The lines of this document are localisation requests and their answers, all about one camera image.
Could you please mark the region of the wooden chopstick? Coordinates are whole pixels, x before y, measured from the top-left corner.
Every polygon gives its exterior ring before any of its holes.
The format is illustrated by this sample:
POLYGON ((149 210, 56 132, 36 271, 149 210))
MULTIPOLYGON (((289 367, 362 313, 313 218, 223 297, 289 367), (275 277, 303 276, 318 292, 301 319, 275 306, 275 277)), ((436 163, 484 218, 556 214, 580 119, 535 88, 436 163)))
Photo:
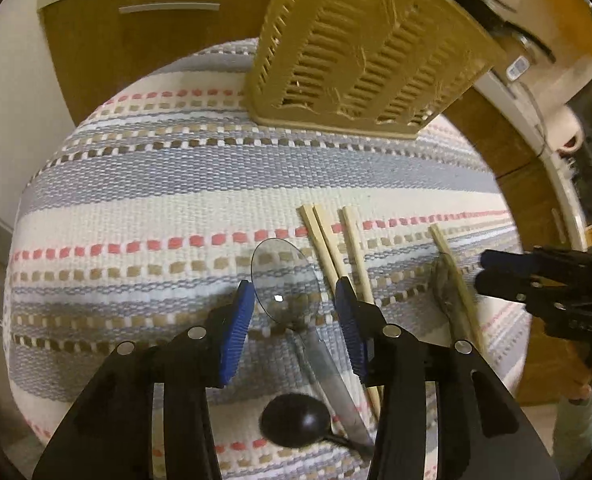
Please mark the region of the wooden chopstick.
POLYGON ((317 218, 317 222, 319 223, 326 247, 328 248, 328 253, 330 254, 331 259, 333 261, 337 276, 339 278, 344 278, 345 276, 348 276, 343 256, 338 249, 337 237, 332 229, 332 221, 330 216, 325 211, 325 209, 319 204, 313 205, 313 212, 317 218))
MULTIPOLYGON (((336 270, 334 268, 333 261, 331 259, 330 254, 328 253, 328 248, 326 247, 325 240, 323 238, 319 223, 317 222, 317 218, 313 212, 313 205, 314 204, 303 204, 298 208, 298 212, 302 217, 302 221, 305 223, 307 228, 308 236, 310 238, 311 244, 313 244, 314 249, 317 252, 318 260, 320 267, 323 271, 323 275, 328 280, 328 284, 332 289, 335 289, 336 282, 340 279, 337 276, 336 270)), ((342 217, 342 221, 340 222, 340 226, 343 228, 343 232, 345 233, 346 241, 349 244, 349 240, 347 237, 346 226, 343 218, 342 211, 340 211, 340 216, 342 217)), ((351 255, 350 244, 348 248, 348 255, 351 255)))
POLYGON ((452 341, 465 339, 477 350, 484 350, 477 306, 456 258, 438 224, 431 224, 428 230, 438 250, 430 274, 430 290, 448 320, 452 341))
POLYGON ((358 273, 363 300, 368 304, 374 304, 371 280, 368 269, 366 268, 366 259, 364 258, 364 252, 361 245, 356 215, 351 206, 343 206, 342 214, 350 244, 351 255, 354 257, 354 266, 358 273))

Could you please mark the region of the metal spoon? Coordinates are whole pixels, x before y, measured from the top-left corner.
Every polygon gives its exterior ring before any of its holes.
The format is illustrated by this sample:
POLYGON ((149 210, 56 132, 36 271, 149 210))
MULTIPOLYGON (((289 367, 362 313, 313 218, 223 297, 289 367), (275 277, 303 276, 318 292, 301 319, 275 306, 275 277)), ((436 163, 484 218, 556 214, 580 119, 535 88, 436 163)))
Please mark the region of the metal spoon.
POLYGON ((440 254, 433 263, 430 289, 438 308, 449 324, 451 341, 466 339, 474 342, 472 326, 466 315, 465 304, 456 286, 456 274, 451 270, 446 254, 440 254))

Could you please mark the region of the black plastic spoon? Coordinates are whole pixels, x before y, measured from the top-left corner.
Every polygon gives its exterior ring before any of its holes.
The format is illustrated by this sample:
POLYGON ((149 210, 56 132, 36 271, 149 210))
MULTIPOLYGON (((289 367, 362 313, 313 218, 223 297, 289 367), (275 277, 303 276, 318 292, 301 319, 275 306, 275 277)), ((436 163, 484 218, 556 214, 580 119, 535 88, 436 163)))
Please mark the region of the black plastic spoon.
POLYGON ((328 442, 357 452, 368 460, 374 445, 359 443, 336 434, 325 404, 305 393, 285 393, 272 399, 259 417, 261 434, 282 448, 306 448, 328 442))

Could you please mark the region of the clear plastic spoon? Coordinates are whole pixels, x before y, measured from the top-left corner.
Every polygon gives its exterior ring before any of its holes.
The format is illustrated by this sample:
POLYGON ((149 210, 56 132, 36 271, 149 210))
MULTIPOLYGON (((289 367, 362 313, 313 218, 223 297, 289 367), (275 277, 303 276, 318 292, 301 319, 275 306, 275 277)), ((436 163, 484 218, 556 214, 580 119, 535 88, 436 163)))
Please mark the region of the clear plastic spoon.
POLYGON ((276 327, 287 331, 305 370, 322 390, 333 431, 374 445, 328 347, 314 328, 323 299, 316 272, 306 256, 287 240, 269 238, 253 252, 250 277, 262 310, 276 327))

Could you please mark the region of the pink electric kettle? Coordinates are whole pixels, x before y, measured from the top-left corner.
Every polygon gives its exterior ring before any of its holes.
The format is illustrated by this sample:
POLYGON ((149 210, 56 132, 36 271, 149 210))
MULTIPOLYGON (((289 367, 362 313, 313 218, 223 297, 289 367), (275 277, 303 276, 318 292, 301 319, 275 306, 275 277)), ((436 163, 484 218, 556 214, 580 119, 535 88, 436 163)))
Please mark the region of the pink electric kettle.
POLYGON ((584 142, 584 129, 573 110, 563 105, 548 118, 548 143, 553 151, 573 155, 584 142))

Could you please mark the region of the beige rice cooker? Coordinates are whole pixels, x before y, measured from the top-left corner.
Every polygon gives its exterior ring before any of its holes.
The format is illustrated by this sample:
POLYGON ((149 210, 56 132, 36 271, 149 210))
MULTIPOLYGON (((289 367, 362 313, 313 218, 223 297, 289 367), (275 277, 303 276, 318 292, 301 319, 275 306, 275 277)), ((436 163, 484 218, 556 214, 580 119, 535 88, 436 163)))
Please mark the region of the beige rice cooker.
POLYGON ((506 61, 500 70, 501 78, 507 83, 518 81, 535 62, 534 50, 528 39, 518 32, 506 32, 499 39, 506 53, 506 61))

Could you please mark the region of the striped woven table mat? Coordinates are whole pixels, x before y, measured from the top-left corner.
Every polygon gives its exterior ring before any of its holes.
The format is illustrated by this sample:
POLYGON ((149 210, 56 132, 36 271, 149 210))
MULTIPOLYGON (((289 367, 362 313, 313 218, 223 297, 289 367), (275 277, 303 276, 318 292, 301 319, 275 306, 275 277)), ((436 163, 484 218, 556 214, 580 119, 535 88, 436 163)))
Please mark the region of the striped woven table mat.
POLYGON ((130 84, 66 136, 20 196, 4 344, 13 398, 44 444, 37 478, 167 478, 161 386, 152 414, 117 430, 103 388, 81 421, 100 439, 90 448, 59 444, 56 430, 118 344, 162 348, 242 281, 257 303, 240 365, 206 393, 223 478, 366 478, 355 452, 290 450, 259 428, 276 396, 322 398, 315 346, 376 428, 304 208, 321 209, 343 274, 367 278, 384 318, 430 344, 451 341, 430 284, 435 236, 467 281, 485 250, 522 248, 490 169, 447 119, 413 141, 257 124, 244 104, 256 50, 253 39, 219 44, 130 84))

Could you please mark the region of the tan plastic utensil basket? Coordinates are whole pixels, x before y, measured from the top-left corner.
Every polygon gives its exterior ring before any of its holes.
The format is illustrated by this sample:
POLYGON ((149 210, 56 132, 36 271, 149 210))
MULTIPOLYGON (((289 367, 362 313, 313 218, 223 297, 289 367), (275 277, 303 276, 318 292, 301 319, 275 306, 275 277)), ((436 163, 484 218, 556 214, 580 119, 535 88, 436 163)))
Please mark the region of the tan plastic utensil basket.
POLYGON ((265 126, 413 139, 502 58, 453 0, 271 0, 245 104, 265 126))

